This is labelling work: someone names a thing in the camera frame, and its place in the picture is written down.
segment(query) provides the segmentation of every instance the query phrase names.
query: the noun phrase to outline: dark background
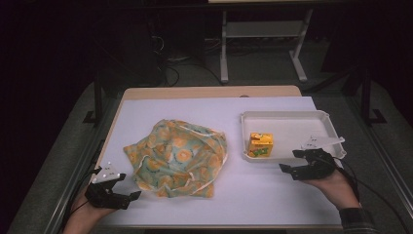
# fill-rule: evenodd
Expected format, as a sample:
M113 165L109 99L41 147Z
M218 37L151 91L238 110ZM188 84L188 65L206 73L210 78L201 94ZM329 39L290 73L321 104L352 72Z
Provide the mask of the dark background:
M307 37L331 40L323 68L326 71L338 72L355 63L374 70L373 79L388 90L410 125L412 10L407 0L333 10L319 8ZM292 11L284 17L301 18L300 14ZM203 38L219 36L221 15L217 12L168 13L163 14L161 24L143 23L152 16L142 12L107 16L73 1L0 2L1 233L7 231L73 105L97 70L110 68L106 69L108 74L127 77L117 80L107 75L112 78L104 80L104 88L112 95L126 87L152 87L161 82L159 61L150 48L136 46L129 50L131 38L126 35L135 35L142 45L150 46L149 33L155 30L200 60ZM244 20L266 18L271 13L233 16ZM138 27L130 31L125 25ZM190 28L192 34L185 34L188 30L182 28ZM91 34L122 62L138 59L143 64L133 71L116 67L113 60L104 58ZM134 73L138 73L137 78L129 79Z

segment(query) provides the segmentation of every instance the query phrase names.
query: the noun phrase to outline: table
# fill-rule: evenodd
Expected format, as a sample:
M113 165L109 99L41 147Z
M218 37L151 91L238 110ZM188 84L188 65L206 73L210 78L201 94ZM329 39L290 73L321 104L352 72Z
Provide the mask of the table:
M225 132L228 160L214 182L212 198L158 198L143 191L125 211L99 225L136 228L341 228L335 207L317 189L293 181L274 164L242 158L239 115L245 110L315 110L310 97L293 86L129 89L125 92L98 163L126 173L114 191L137 189L122 146L146 137L160 117L177 118ZM182 111L188 106L192 112ZM214 111L228 110L215 118Z

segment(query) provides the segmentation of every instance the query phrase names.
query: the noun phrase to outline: sleeve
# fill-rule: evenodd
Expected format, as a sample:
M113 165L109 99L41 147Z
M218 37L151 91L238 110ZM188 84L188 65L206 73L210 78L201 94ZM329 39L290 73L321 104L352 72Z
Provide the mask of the sleeve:
M360 208L340 210L341 223L345 234L379 233L374 227L374 221L368 211Z

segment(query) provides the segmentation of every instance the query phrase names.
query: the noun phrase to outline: orange and blue patterned cloth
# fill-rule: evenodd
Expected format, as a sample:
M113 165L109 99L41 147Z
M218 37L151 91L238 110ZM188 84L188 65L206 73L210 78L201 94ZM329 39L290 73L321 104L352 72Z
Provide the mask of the orange and blue patterned cloth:
M224 133L179 120L158 122L149 136L124 147L133 180L159 197L213 196L227 159Z

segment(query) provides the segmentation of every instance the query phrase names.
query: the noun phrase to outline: hand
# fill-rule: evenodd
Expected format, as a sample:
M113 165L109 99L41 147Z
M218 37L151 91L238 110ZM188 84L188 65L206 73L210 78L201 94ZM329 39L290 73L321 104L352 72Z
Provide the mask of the hand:
M115 209L96 208L92 206L92 204L90 204L88 199L85 197L85 192L87 189L88 186L82 190L76 199L76 202L74 202L71 208L71 212L73 214L67 221L63 234L88 234L92 231L101 218L117 211Z
M346 208L360 208L352 187L337 170L326 178L301 181L318 188L339 211Z

